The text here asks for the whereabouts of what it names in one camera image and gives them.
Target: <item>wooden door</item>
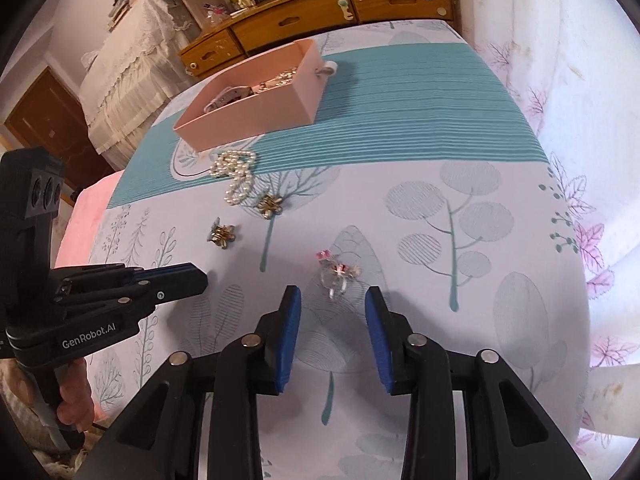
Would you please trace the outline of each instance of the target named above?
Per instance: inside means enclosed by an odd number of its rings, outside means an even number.
[[[25,146],[44,146],[65,162],[65,181],[88,187],[113,173],[88,137],[82,107],[47,67],[22,96],[5,125]]]

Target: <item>pink jewelry box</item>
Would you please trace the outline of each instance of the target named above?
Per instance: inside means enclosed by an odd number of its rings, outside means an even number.
[[[314,40],[297,40],[251,57],[217,73],[174,125],[175,133],[195,151],[256,135],[313,124],[335,63],[325,62]],[[228,87],[254,87],[296,68],[290,83],[204,113]]]

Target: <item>bed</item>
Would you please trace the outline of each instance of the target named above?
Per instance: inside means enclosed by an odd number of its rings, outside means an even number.
[[[90,61],[79,99],[96,151],[126,167],[172,97],[195,83],[178,51],[199,33],[180,0],[131,0]]]
[[[378,285],[445,348],[498,349],[576,442],[589,367],[585,277],[562,175],[522,113],[444,22],[315,39],[338,63],[316,124],[194,153],[172,125],[202,82],[162,111],[119,176],[93,249],[76,263],[191,261],[211,285],[89,357],[95,400],[116,415],[172,351],[220,350],[295,283],[304,313],[292,380],[258,406],[265,472],[398,478],[407,399],[384,394],[361,323],[363,291]],[[256,189],[284,197],[275,220],[224,203],[228,182],[208,169],[229,148],[257,153]],[[241,234],[227,251],[207,242],[216,217]],[[315,254],[324,249],[362,269],[336,304],[319,282]]]

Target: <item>drawer handle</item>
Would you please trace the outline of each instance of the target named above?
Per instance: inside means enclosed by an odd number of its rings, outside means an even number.
[[[299,16],[290,16],[289,18],[285,18],[280,23],[278,23],[279,27],[286,27],[287,25],[292,25],[293,23],[297,23],[300,21]]]
[[[389,0],[391,5],[415,5],[417,0]]]
[[[350,22],[354,15],[349,12],[349,1],[348,0],[338,0],[338,6],[342,9],[342,15],[344,19]]]

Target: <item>lace cloth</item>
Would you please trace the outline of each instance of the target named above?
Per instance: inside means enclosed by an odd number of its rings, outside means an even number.
[[[104,42],[80,87],[80,103],[89,126],[123,72],[137,59],[153,53],[175,35],[164,0],[137,0]]]

